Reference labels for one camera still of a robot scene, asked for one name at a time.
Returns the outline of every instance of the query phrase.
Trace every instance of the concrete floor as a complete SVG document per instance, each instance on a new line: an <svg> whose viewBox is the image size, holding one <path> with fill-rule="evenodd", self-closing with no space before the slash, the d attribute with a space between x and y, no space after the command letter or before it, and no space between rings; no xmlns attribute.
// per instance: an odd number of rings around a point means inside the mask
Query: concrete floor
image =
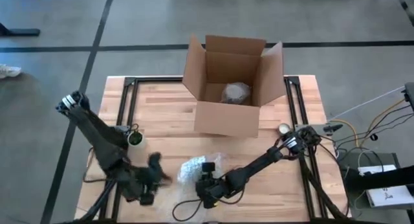
<svg viewBox="0 0 414 224"><path fill-rule="evenodd" d="M38 38L0 38L0 49L92 46L106 1L0 0L3 24L42 30ZM406 1L414 6L414 0ZM113 0L100 45L183 44L191 33L269 42L414 40L398 0ZM69 124L54 106L79 88L89 57L88 51L0 52L0 63L24 72L0 80L0 223L40 222ZM93 110L106 76L182 74L185 57L185 50L98 52L84 80ZM316 74L328 118L414 81L413 64L414 46L285 49L286 74ZM400 97L394 92L339 118L365 131ZM411 165L413 129L411 120L365 146L395 152L402 166ZM344 128L335 138L348 134ZM76 132L52 223L74 216L87 150ZM358 219L408 222L403 211L364 210Z"/></svg>

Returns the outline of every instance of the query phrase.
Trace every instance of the black metal frame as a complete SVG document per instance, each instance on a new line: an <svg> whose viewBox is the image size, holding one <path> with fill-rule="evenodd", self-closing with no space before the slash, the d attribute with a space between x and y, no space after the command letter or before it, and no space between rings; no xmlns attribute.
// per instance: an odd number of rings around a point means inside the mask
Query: black metal frame
<svg viewBox="0 0 414 224"><path fill-rule="evenodd" d="M39 36L40 30L36 28L31 29L9 29L0 23L0 37L1 36Z"/></svg>
<svg viewBox="0 0 414 224"><path fill-rule="evenodd" d="M140 82L181 82L181 81L182 81L181 76L126 77L125 80L124 80L124 87L122 89L122 95L121 95L120 107L119 107L119 110L118 110L118 117L116 119L116 125L122 125L122 119L124 118L124 112L125 112L125 103L126 103L127 94L128 94L128 90L129 90L130 86L133 85L133 92L132 92L132 95L131 95L131 102L130 102L128 117L127 117L127 125L128 126L132 125L132 122L133 122L136 98L137 98L137 93L138 93L138 86L139 86ZM294 105L294 101L293 101L292 89L290 87L291 84L294 85L297 96L298 96L298 104L299 104L299 107L300 107L302 122L303 122L303 124L308 124L308 119L307 119L307 114L306 114L306 109L305 109L305 102L303 100L303 95L302 95L302 91L301 91L301 85L300 85L299 77L298 76L286 76L284 78L284 82L285 82L285 87L286 87L286 92L287 92L287 98L288 98L288 103L289 103L289 109L290 109L290 115L291 115L291 118L292 118L293 128L295 128L295 125L298 124L298 118L296 116L296 110L295 110L295 105ZM315 158L313 153L314 153L313 148L310 148L309 149L309 155L310 155L309 157L310 157L310 161L311 161L310 162L311 169L312 169L313 174L315 175L315 178L318 180L318 182L320 182L318 165L316 164L316 158ZM305 177L304 170L303 170L303 167L306 164L306 161L305 161L305 158L304 158L303 155L301 157L299 157L299 163L300 163L300 168L301 168L301 177L302 177L302 182L303 182L303 189L305 191L305 200L306 200L306 205L307 205L307 209L308 209L308 215L309 215L309 218L315 218L316 216L315 216L315 211L314 211L314 206L313 206L313 201L312 201L311 188L310 188L308 180ZM116 192L115 192L114 201L113 201L113 210L112 210L112 213L111 213L111 219L113 219L113 220L118 219L120 200L121 200L121 191L117 187ZM324 203L323 203L323 201L321 200L320 197L318 197L318 201L319 201L319 206L320 206L322 217L327 218L326 206L324 205ZM103 205L100 209L99 219L104 219L107 216L107 202L108 202L107 199L103 202Z"/></svg>

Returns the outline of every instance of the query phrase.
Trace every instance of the butcher block tabletop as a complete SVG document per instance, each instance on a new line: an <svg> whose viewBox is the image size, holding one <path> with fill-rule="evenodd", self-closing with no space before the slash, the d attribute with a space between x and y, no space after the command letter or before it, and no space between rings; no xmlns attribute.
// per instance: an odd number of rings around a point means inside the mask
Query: butcher block tabletop
<svg viewBox="0 0 414 224"><path fill-rule="evenodd" d="M318 90L316 77L299 75L303 99L310 124L326 123L325 111ZM107 78L103 91L99 117L108 125L116 124L118 109L124 85L123 76ZM132 87L128 91L123 124L129 111ZM135 166L146 164L149 153L162 154L161 165L165 173L174 178L173 184L161 188L155 196L153 206L142 207L139 202L127 203L121 198L118 222L169 222L174 221L171 211L179 201L197 199L192 186L183 186L177 181L177 174L183 163L191 158L209 155L221 156L221 168L227 172L233 168L246 166L264 154L279 137L276 129L281 123L292 124L286 96L282 96L260 109L259 136L256 138L236 138L220 135L197 133L193 130L196 99L179 82L142 82L139 83L133 123L146 138L146 147L130 148L128 155ZM296 113L300 122L299 105ZM322 144L333 152L332 143L323 140ZM347 198L337 164L322 148L317 150L316 159L320 171L323 189L338 206L346 212ZM89 179L104 176L96 160L92 159L87 173ZM104 182L83 183L76 216L80 218L95 202ZM107 216L111 216L113 195L108 202ZM318 202L312 191L314 208L319 215ZM183 205L177 209L177 217L184 219L196 208L198 203ZM253 176L246 184L245 193L236 205L220 203L217 207L205 210L200 208L198 214L189 222L225 221L225 222L285 222L308 221L305 195L298 161L279 161L271 164Z"/></svg>

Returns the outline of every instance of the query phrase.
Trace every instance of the plastic bag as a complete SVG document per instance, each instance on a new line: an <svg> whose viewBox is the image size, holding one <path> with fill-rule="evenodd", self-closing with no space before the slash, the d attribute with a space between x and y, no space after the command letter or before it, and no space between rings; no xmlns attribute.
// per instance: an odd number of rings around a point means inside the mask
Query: plastic bag
<svg viewBox="0 0 414 224"><path fill-rule="evenodd" d="M221 94L221 102L225 104L242 104L250 95L250 87L243 82L227 84Z"/></svg>
<svg viewBox="0 0 414 224"><path fill-rule="evenodd" d="M158 208L160 214L167 215L167 220L170 222L176 223L172 217L172 209L176 204L181 201L189 201L198 199L197 193L195 192L195 183L201 178L202 169L201 164L204 162L214 162L215 171L213 176L218 178L223 174L222 160L224 155L221 153L214 153L212 155L205 155L200 157L194 157L189 161L181 165L180 171L177 174L177 184L175 184L173 191L170 191L170 196L168 200L163 201L163 204ZM190 217L200 201L195 201L191 203L184 203L179 205L175 210L175 215L179 219L186 219ZM192 223L202 223L205 221L208 210L206 210L202 204L200 205L199 210L191 219L187 222Z"/></svg>

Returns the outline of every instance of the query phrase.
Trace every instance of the cardboard box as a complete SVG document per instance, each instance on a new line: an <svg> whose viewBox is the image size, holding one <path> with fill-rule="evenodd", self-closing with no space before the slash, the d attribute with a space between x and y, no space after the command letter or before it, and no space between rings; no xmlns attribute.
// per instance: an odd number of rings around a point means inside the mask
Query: cardboard box
<svg viewBox="0 0 414 224"><path fill-rule="evenodd" d="M260 107L283 96L282 43L262 54L263 39L206 36L206 49L192 35L182 83L198 100L194 130L255 137ZM226 84L243 82L251 95L242 105L222 104Z"/></svg>

